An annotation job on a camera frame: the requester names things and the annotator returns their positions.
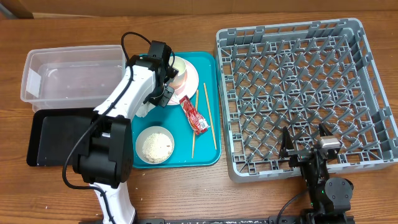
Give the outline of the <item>cooked white rice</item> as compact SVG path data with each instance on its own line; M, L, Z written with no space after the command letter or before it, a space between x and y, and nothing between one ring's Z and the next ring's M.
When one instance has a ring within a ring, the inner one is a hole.
M167 135L156 132L146 138L142 153L150 163L158 164L168 159L173 146L172 140Z

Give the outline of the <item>grey bowl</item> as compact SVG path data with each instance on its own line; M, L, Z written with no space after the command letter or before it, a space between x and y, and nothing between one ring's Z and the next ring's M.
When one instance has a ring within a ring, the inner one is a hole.
M136 139L136 154L146 164L157 165L169 159L175 142L170 131L161 126L143 130Z

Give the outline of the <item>white napkin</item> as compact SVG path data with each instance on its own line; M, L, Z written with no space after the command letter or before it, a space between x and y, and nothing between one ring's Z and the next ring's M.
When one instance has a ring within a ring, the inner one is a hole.
M155 105L153 105L150 102L147 102L145 104L141 104L139 109L136 112L136 116L143 118L145 116L147 116L147 114L149 113L149 111L153 110L155 108Z

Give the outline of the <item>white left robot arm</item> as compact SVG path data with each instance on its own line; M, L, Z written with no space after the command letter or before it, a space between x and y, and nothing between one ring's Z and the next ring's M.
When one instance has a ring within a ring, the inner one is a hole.
M141 106L165 107L170 101L174 89L168 82L178 73L169 61L173 54L154 40L147 54L130 57L124 78L94 109L89 128L67 157L86 182L83 189L95 190L103 223L137 222L127 189L134 160L132 120Z

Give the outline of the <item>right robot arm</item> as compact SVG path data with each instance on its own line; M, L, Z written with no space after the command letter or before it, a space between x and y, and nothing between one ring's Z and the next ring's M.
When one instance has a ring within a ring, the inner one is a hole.
M351 209L353 183L341 177L330 177L327 169L327 161L338 157L342 143L323 123L318 129L317 143L300 151L294 149L288 128L282 130L279 157L288 158L290 167L300 169L307 188L281 208L276 223L355 223L354 217L346 214ZM283 217L284 210L304 194L309 195L312 207L303 209L295 218Z

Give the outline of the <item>red sauce packet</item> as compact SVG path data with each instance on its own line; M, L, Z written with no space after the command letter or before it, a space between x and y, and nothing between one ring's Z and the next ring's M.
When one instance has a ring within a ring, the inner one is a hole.
M188 122L196 135L207 132L210 127L206 119L193 106L188 96L180 100L180 106L188 119Z

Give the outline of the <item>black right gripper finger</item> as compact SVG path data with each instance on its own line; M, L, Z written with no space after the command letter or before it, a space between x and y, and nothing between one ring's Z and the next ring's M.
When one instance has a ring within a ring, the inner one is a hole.
M333 133L325 126L324 123L320 123L318 125L319 128L319 133L321 137L325 137L325 136L332 136Z
M294 151L294 145L290 138L290 133L287 127L282 129L282 141L279 151L279 159L289 157L289 153Z

